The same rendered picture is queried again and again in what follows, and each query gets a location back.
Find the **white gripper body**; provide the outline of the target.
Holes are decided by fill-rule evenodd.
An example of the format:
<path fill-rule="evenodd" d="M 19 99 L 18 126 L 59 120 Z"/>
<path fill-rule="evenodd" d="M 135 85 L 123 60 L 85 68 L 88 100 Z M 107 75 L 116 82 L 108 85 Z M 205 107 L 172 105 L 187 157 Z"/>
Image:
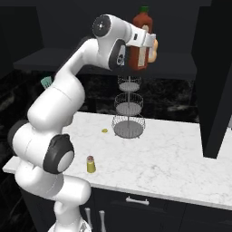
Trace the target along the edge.
<path fill-rule="evenodd" d="M 151 48 L 153 46 L 155 40 L 156 40 L 155 34 L 146 33 L 146 36 L 145 36 L 145 39 L 143 42 L 143 46 Z"/>

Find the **red sauce bottle green cap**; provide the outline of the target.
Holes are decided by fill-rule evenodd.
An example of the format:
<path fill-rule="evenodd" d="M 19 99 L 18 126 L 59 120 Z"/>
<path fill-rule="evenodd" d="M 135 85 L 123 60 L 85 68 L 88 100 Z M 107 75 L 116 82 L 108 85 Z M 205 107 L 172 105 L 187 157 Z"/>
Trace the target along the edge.
<path fill-rule="evenodd" d="M 147 6 L 142 6 L 140 8 L 140 13 L 137 14 L 132 23 L 144 29 L 147 33 L 151 33 L 153 21 L 152 18 L 148 15 L 149 8 Z M 146 69 L 148 66 L 149 60 L 149 47 L 134 47 L 130 48 L 129 52 L 129 66 L 132 70 L 139 71 L 142 69 Z"/>

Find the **dark wide cabinet door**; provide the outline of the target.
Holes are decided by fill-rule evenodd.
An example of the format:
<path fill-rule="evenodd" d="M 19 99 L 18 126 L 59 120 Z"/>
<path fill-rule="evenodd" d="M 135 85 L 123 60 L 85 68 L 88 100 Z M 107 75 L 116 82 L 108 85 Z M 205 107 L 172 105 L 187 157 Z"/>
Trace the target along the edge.
<path fill-rule="evenodd" d="M 199 8 L 192 56 L 203 156 L 215 159 L 232 117 L 232 0 Z"/>

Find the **dark narrow cabinet door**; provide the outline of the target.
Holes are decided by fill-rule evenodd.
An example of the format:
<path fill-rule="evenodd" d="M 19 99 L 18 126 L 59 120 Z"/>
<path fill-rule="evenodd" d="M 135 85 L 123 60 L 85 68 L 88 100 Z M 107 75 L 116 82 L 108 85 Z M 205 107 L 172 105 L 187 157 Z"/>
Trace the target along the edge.
<path fill-rule="evenodd" d="M 35 6 L 0 6 L 0 80 L 44 47 Z"/>

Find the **yellow shaker brown top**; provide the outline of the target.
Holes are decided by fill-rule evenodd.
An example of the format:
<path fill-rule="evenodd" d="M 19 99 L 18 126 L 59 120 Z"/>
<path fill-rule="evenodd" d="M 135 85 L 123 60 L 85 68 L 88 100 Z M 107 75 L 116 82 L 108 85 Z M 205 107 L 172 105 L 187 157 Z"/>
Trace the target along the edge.
<path fill-rule="evenodd" d="M 96 171 L 95 162 L 93 156 L 87 157 L 87 171 L 93 173 Z"/>

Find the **pale orange rounded object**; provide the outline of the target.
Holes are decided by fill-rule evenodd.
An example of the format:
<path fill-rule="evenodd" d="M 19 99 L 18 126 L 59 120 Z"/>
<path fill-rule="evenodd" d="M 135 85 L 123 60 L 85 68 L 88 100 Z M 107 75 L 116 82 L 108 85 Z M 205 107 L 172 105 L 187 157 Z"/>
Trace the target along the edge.
<path fill-rule="evenodd" d="M 150 48 L 150 52 L 149 52 L 149 59 L 148 59 L 149 63 L 155 62 L 155 60 L 157 58 L 157 49 L 158 49 L 158 41 L 154 40 L 153 47 Z"/>

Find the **teal object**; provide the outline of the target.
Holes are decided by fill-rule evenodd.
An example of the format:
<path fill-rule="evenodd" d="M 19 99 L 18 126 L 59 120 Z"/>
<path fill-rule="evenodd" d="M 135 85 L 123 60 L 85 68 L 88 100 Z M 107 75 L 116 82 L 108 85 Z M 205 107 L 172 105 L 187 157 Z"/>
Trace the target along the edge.
<path fill-rule="evenodd" d="M 53 83 L 53 79 L 51 76 L 46 76 L 41 80 L 41 85 L 43 86 L 44 89 L 50 87 L 52 83 Z"/>

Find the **dark plain drawer front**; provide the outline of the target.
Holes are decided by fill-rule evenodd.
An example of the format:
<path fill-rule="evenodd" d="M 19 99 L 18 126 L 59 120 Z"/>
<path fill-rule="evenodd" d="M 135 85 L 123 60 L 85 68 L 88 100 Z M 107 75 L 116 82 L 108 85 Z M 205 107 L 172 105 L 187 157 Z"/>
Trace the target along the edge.
<path fill-rule="evenodd" d="M 179 232 L 232 232 L 232 210 L 187 204 Z"/>

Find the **dark wall cabinet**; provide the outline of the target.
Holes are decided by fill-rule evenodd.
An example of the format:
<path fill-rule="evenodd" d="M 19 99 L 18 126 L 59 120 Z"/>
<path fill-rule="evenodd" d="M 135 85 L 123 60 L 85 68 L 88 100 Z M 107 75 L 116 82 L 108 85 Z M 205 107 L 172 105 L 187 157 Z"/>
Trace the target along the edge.
<path fill-rule="evenodd" d="M 193 80 L 197 68 L 191 56 L 202 6 L 211 0 L 34 0 L 43 37 L 43 49 L 16 61 L 20 70 L 55 71 L 81 39 L 92 33 L 94 19 L 103 14 L 131 22 L 140 7 L 149 8 L 152 32 L 159 42 L 158 56 L 142 77 Z"/>

